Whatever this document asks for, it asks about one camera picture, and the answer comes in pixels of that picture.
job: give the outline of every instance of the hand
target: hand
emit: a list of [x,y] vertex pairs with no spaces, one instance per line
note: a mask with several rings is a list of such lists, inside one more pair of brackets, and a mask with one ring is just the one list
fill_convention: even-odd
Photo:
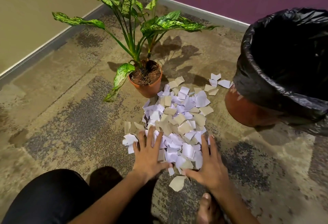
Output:
[[196,172],[186,169],[186,176],[195,179],[200,184],[206,186],[217,200],[224,201],[233,192],[232,184],[229,181],[228,169],[221,160],[221,154],[217,150],[214,137],[210,136],[211,155],[209,153],[207,140],[202,135],[203,166]]
[[145,143],[145,132],[139,132],[139,143],[140,150],[137,147],[137,143],[133,143],[133,150],[135,154],[135,162],[133,165],[133,171],[140,173],[145,177],[145,182],[147,183],[151,178],[156,176],[161,170],[172,167],[172,164],[163,162],[158,162],[158,153],[159,148],[162,141],[163,132],[160,132],[154,148],[152,147],[152,143],[154,140],[154,130],[155,127],[150,127],[147,135],[147,143]]

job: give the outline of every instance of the potted plant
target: potted plant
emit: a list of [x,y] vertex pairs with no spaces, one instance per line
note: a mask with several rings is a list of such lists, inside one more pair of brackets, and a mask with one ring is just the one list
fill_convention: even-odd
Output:
[[[117,68],[114,77],[114,86],[104,98],[104,101],[112,101],[117,95],[120,87],[124,84],[126,77],[145,97],[151,98],[159,92],[162,78],[162,69],[154,61],[150,60],[152,50],[158,41],[168,30],[185,30],[188,32],[212,30],[216,26],[204,26],[180,16],[180,11],[173,11],[167,15],[158,17],[155,15],[156,3],[152,0],[145,8],[137,0],[99,0],[109,6],[121,25],[126,45],[118,40],[105,24],[97,19],[84,20],[80,17],[69,18],[61,12],[53,12],[55,20],[75,25],[93,25],[106,31],[116,42],[132,57],[128,63]],[[135,29],[140,25],[142,38],[136,40]],[[148,42],[148,55],[146,60],[140,60],[141,48],[144,42]]]

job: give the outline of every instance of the floor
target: floor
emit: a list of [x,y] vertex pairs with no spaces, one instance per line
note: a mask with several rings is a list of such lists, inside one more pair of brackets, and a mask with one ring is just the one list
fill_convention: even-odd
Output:
[[[113,16],[102,20],[123,40]],[[183,76],[185,86],[204,87],[211,73],[231,80],[242,36],[225,27],[168,32],[153,54],[164,71],[162,84]],[[0,220],[18,192],[43,172],[69,168],[87,178],[105,165],[123,176],[129,172],[134,157],[122,145],[124,122],[141,123],[147,99],[126,82],[116,102],[102,102],[116,68],[128,59],[108,35],[87,27],[0,90]],[[219,141],[252,213],[261,223],[327,223],[327,139],[284,124],[243,126],[228,114],[226,92],[220,88],[209,97],[214,114],[206,128]],[[191,223],[205,189],[191,181],[174,192],[169,182],[168,173],[159,177],[152,213],[164,223]]]

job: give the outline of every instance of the beige wall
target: beige wall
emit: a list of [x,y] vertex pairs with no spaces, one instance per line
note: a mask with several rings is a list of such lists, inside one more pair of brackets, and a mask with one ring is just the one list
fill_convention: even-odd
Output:
[[86,15],[96,0],[0,0],[0,74],[68,27],[52,11]]

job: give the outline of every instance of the pile of torn paper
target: pile of torn paper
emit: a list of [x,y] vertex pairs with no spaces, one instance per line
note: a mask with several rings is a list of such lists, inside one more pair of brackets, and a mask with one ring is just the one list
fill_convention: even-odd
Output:
[[[212,75],[211,80],[216,80],[217,85],[221,75]],[[159,132],[163,131],[158,161],[174,163],[179,174],[182,169],[195,167],[199,170],[202,167],[201,135],[206,132],[206,116],[213,112],[208,106],[210,101],[205,91],[208,91],[209,95],[216,95],[218,91],[211,80],[212,86],[206,85],[204,90],[194,88],[194,91],[190,92],[190,89],[184,86],[178,89],[178,86],[184,82],[182,76],[178,77],[165,85],[164,91],[158,93],[159,99],[154,105],[149,106],[150,100],[148,100],[143,106],[145,114],[142,122],[145,123],[146,128],[134,122],[137,130],[145,130],[146,135],[150,126],[155,126],[154,140]],[[129,154],[133,153],[133,142],[138,141],[134,134],[129,133],[130,127],[131,123],[125,122],[123,144],[128,146]],[[169,168],[169,174],[170,176],[175,174],[174,168]],[[185,176],[176,176],[170,187],[175,191],[181,190],[185,178]]]

